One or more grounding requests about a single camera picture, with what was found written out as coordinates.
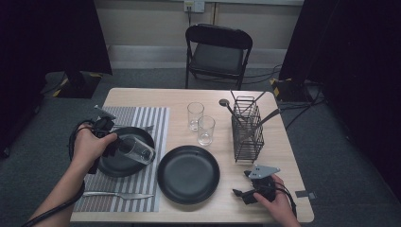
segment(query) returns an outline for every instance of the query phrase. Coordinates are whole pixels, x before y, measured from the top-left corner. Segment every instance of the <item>black plate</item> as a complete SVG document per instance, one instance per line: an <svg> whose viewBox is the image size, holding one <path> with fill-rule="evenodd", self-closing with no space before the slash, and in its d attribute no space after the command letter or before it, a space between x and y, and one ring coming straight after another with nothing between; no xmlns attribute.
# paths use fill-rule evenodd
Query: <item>black plate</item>
<svg viewBox="0 0 401 227"><path fill-rule="evenodd" d="M154 148L153 138L146 131L135 128L127 127L118 129L115 132L121 139L127 137L136 137L146 143L147 145ZM124 156L120 151L115 152L115 156L105 158L101 157L98 169L107 176L110 177L127 177L136 172L139 172L146 165L138 163L132 159Z"/></svg>
<svg viewBox="0 0 401 227"><path fill-rule="evenodd" d="M219 180L215 157L196 146L171 150L157 168L157 182L163 194L179 204L205 201L215 192Z"/></svg>

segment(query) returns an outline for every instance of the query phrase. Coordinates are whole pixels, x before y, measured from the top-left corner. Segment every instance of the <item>person's right hand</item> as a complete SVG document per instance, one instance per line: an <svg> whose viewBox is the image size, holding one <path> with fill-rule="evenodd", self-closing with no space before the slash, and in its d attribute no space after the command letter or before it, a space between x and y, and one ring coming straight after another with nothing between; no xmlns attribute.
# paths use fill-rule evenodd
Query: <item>person's right hand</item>
<svg viewBox="0 0 401 227"><path fill-rule="evenodd" d="M277 182L276 187L283 188L283 180L277 177L275 174L271 175L275 182ZM253 193L254 198L265 206L269 211L271 216L279 222L281 225L286 227L301 226L297 218L295 218L292 213L291 206L289 205L287 195L279 190L276 190L276 198L274 201L270 202L264 198L259 193Z"/></svg>

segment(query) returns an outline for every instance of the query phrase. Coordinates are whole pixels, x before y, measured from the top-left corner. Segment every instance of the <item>gray placemat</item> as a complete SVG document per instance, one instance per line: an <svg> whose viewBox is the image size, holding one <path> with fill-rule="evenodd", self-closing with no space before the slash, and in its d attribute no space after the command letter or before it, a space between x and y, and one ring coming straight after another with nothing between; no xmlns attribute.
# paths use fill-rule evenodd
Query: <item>gray placemat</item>
<svg viewBox="0 0 401 227"><path fill-rule="evenodd" d="M112 191L152 194L145 200L125 201L113 196L94 196L81 198L76 202L75 212L158 212L161 191L157 186L156 170L165 155L169 109L166 107L103 107L117 118L116 125L144 128L154 140L156 158L152 164L140 172L124 178L113 178L99 170L95 175L85 177L86 191Z"/></svg>

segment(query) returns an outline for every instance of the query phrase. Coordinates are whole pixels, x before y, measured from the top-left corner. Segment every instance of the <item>baseboard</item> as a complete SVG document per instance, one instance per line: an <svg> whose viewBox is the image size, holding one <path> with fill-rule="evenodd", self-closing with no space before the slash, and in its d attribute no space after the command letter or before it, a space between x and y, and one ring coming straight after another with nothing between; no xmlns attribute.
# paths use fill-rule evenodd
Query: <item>baseboard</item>
<svg viewBox="0 0 401 227"><path fill-rule="evenodd" d="M112 68L185 68L184 46L110 45ZM253 49L248 68L273 68L282 64L286 49Z"/></svg>

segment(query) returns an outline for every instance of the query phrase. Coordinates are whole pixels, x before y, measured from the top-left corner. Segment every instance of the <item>wall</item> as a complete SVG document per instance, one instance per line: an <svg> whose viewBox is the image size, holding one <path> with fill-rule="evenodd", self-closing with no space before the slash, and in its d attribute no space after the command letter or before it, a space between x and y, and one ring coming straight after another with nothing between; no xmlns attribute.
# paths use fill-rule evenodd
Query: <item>wall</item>
<svg viewBox="0 0 401 227"><path fill-rule="evenodd" d="M192 13L191 24L214 23L243 29L253 37L253 48L288 48L301 10L299 0L226 2L206 2L204 13ZM183 1L96 0L96 8L107 45L185 46L188 15L183 12Z"/></svg>

